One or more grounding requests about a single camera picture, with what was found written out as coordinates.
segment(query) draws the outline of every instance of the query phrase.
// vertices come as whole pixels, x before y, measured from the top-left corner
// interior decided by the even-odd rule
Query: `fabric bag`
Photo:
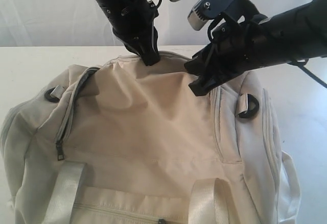
[[[188,58],[74,65],[10,110],[17,224],[295,223],[300,189],[254,72],[195,97]]]

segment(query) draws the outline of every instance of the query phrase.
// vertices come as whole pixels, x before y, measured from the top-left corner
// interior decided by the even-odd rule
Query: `white table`
[[[192,56],[201,46],[162,46],[161,50]],[[104,64],[123,47],[3,47],[0,48],[0,123],[7,111],[33,97],[71,64]],[[327,60],[318,58],[308,68],[327,81]],[[302,71],[280,65],[257,71],[277,111],[283,149],[294,159],[302,204],[298,223],[327,223],[327,90]],[[10,194],[0,160],[0,223],[13,223],[6,207]]]

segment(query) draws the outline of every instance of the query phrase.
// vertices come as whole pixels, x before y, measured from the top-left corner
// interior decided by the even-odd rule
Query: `bag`
[[[71,66],[10,110],[17,224],[295,223],[300,191],[254,72],[195,97],[188,59]]]

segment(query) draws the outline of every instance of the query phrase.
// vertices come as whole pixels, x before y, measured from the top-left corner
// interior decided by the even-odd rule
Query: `white curtain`
[[[197,0],[163,0],[155,20],[160,45],[208,43],[187,15]],[[267,16],[311,0],[251,0]],[[95,0],[0,0],[0,46],[121,45]]]

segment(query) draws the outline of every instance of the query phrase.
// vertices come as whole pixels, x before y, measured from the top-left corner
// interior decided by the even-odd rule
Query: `zipper pull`
[[[58,141],[58,143],[56,144],[56,148],[57,148],[57,153],[58,153],[58,161],[62,161],[65,159],[65,155],[63,153],[63,148],[62,148],[62,142]]]
[[[165,219],[159,219],[158,224],[167,224]]]

